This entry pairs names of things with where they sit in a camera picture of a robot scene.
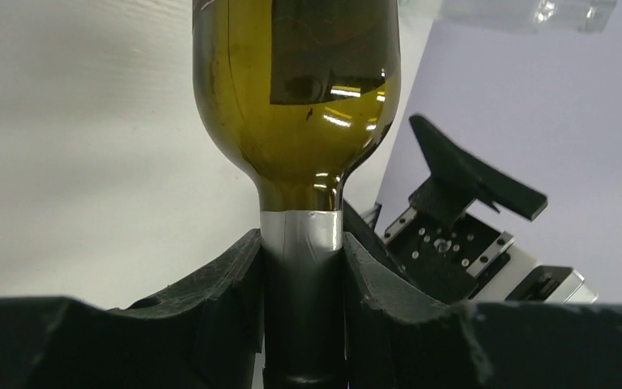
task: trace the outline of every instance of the table surface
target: table surface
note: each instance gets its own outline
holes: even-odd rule
[[[398,128],[430,23],[401,23]],[[258,227],[192,94],[190,2],[0,2],[0,296],[128,306]],[[396,130],[350,178],[371,207]]]

